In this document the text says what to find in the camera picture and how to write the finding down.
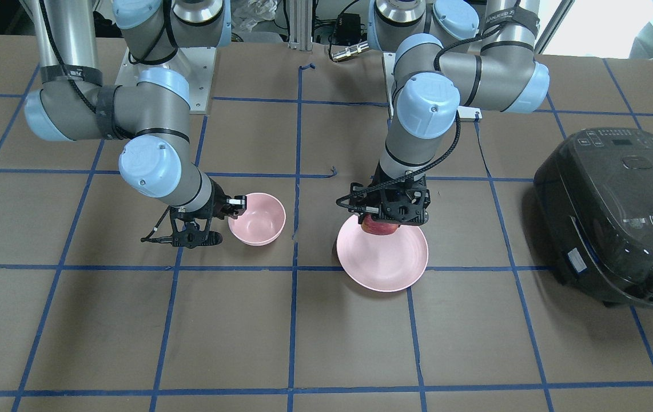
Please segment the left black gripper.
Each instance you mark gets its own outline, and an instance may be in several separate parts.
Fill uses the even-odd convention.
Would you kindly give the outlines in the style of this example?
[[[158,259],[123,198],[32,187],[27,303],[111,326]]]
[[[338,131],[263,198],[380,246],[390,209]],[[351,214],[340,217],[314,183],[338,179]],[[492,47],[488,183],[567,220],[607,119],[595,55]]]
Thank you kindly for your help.
[[[408,206],[409,226],[423,226],[428,222],[431,196],[425,175],[410,177],[386,188],[358,193],[371,188],[360,183],[351,183],[351,208],[353,213],[358,215],[359,225],[385,224],[383,209],[387,209],[389,204]]]

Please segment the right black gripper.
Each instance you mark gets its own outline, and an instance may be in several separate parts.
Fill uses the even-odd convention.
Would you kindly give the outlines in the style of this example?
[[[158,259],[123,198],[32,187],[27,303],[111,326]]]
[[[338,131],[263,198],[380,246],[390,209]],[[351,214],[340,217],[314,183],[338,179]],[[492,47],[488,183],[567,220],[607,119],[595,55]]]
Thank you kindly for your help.
[[[187,201],[176,201],[169,208],[178,213],[184,209],[180,217],[203,219],[205,226],[201,229],[196,221],[182,221],[184,226],[178,229],[178,220],[170,220],[172,226],[172,240],[170,244],[177,247],[194,249],[199,246],[215,246],[224,241],[219,232],[213,231],[212,218],[238,219],[246,211],[246,195],[230,197],[225,194],[221,186],[214,181],[201,181],[195,193]]]

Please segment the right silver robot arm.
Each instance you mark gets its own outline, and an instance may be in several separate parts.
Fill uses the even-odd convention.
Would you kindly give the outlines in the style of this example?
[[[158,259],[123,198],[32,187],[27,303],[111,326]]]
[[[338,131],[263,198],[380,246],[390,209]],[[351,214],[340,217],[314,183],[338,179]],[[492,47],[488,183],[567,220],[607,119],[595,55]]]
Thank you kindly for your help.
[[[229,1],[114,1],[115,23],[136,84],[105,84],[98,67],[91,1],[34,1],[31,6],[42,87],[26,97],[24,116],[45,141],[124,140],[118,171],[144,196],[167,205],[172,234],[144,242],[196,248],[222,242],[213,219],[237,219],[246,196],[228,196],[190,160],[190,82],[170,62],[186,47],[222,47],[232,39]]]

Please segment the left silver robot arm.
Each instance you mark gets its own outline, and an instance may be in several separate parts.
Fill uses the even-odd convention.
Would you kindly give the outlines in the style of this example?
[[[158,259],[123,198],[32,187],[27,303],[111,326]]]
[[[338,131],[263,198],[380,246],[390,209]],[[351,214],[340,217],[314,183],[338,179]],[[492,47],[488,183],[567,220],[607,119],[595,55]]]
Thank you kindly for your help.
[[[391,234],[428,221],[426,171],[460,107],[528,114],[544,101],[548,68],[535,58],[538,1],[371,1],[368,46],[393,54],[393,113],[370,185],[337,203],[367,233]]]

